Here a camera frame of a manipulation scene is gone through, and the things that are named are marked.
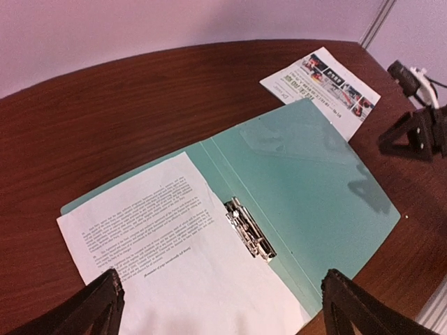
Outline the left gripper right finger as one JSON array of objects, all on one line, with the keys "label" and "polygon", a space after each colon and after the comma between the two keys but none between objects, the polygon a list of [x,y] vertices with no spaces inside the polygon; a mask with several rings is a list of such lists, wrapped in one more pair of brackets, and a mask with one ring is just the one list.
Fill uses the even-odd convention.
[{"label": "left gripper right finger", "polygon": [[337,269],[321,283],[326,334],[433,334],[427,327],[382,304]]}]

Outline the teal plastic folder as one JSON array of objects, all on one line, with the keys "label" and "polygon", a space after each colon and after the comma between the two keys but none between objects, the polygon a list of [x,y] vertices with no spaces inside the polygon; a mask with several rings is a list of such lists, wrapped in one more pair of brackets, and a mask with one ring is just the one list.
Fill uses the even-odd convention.
[{"label": "teal plastic folder", "polygon": [[61,216],[183,153],[223,205],[237,197],[248,209],[277,252],[266,264],[309,315],[321,309],[327,270],[355,276],[400,219],[371,172],[309,100],[144,164],[72,201]]}]

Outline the colour printed brochure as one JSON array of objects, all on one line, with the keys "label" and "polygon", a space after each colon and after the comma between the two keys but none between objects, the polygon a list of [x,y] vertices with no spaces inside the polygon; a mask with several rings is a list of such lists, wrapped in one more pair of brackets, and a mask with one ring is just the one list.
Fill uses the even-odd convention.
[{"label": "colour printed brochure", "polygon": [[308,98],[349,141],[381,96],[321,47],[260,84],[284,104]]}]

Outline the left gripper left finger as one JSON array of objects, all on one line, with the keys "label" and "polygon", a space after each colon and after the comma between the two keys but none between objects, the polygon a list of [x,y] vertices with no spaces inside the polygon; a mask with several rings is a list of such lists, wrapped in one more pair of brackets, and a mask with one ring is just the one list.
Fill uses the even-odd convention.
[{"label": "left gripper left finger", "polygon": [[118,334],[123,311],[124,289],[111,268],[64,303],[9,334]]}]

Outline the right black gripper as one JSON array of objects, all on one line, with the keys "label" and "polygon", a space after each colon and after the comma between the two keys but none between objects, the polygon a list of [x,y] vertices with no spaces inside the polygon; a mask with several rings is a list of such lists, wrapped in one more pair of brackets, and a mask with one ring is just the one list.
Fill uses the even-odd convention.
[{"label": "right black gripper", "polygon": [[446,157],[446,106],[407,112],[379,136],[379,151],[387,156],[432,161],[433,146]]}]

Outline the white text paper sheet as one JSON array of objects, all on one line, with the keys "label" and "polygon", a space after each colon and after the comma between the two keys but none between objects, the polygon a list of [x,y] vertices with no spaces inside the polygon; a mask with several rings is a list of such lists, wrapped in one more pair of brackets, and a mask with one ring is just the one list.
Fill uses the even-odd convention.
[{"label": "white text paper sheet", "polygon": [[309,314],[254,258],[186,154],[58,218],[85,283],[115,269],[121,334],[296,334]]}]

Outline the metal folder clip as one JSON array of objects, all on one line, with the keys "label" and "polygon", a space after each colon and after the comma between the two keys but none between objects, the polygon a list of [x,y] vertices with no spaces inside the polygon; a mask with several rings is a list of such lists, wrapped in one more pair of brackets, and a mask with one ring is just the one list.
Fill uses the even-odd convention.
[{"label": "metal folder clip", "polygon": [[241,204],[237,197],[232,197],[224,203],[226,218],[236,231],[242,243],[253,258],[261,257],[269,263],[277,256],[277,252],[259,228],[248,209]]}]

